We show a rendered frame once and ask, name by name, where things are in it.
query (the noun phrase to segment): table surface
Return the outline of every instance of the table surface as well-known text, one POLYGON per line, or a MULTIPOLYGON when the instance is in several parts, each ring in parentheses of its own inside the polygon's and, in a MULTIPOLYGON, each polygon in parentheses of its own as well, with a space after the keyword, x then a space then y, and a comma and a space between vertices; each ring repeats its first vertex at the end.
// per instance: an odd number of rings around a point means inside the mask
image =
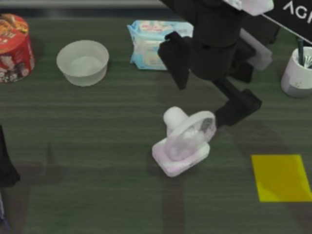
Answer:
POLYGON ((190 78, 180 92, 166 72, 140 71, 126 29, 135 19, 29 20, 33 74, 0 85, 0 123, 22 181, 4 190, 14 234, 311 234, 312 204, 260 203, 250 155, 301 154, 312 180, 311 99, 293 99, 280 77, 295 47, 281 31, 273 63, 255 72, 261 110, 222 128, 209 157, 168 179, 151 147, 165 137, 163 113, 215 110, 226 98, 190 78), (71 85, 56 56, 75 40, 109 50, 109 71, 95 86, 71 85))

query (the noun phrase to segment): instant noodle cup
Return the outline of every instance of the instant noodle cup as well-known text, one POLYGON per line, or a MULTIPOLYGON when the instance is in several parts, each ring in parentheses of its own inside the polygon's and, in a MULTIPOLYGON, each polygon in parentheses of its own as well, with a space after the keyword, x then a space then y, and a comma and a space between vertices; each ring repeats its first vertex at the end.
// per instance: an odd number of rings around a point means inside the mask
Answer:
POLYGON ((0 14, 0 83, 14 83, 30 75, 35 60, 24 19, 0 14))

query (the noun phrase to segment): white object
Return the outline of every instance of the white object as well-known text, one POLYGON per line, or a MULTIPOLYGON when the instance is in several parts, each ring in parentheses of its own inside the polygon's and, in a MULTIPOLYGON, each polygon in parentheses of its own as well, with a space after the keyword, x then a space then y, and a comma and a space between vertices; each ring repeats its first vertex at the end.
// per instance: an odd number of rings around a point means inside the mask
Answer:
POLYGON ((108 60, 105 46, 96 41, 79 40, 61 49, 57 65, 70 83, 84 87, 104 78, 108 60))
POLYGON ((204 160, 208 142, 216 132, 215 116, 209 111, 188 117, 180 108, 172 107, 164 114, 167 138, 155 144, 152 154, 165 174, 178 176, 204 160))
POLYGON ((247 62, 259 71, 265 70, 272 62, 272 52, 246 30, 241 29, 240 37, 256 50, 256 55, 247 62))
POLYGON ((224 0, 237 10, 252 16, 259 16, 274 9, 273 0, 224 0))
MULTIPOLYGON (((305 56, 312 56, 312 48, 304 47, 305 56)), ((298 49, 295 49, 285 69, 282 90, 294 98, 303 98, 312 93, 312 69, 301 66, 298 62, 298 49)))

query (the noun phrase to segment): yellow square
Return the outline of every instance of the yellow square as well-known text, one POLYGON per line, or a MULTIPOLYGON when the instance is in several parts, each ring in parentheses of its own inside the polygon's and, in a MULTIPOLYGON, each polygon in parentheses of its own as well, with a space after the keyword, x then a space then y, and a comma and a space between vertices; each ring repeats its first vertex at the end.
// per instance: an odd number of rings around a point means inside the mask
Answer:
POLYGON ((311 202, 300 155, 252 155, 260 202, 311 202))

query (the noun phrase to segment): pen holder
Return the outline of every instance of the pen holder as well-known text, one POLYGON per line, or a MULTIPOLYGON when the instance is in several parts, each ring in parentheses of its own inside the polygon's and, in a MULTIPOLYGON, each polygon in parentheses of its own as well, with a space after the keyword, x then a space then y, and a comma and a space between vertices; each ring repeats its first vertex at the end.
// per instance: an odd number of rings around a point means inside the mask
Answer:
MULTIPOLYGON (((304 56, 312 57, 312 47, 304 47, 304 56)), ((312 93, 312 69, 302 66, 295 49, 281 81, 282 90, 293 98, 304 98, 312 93)))

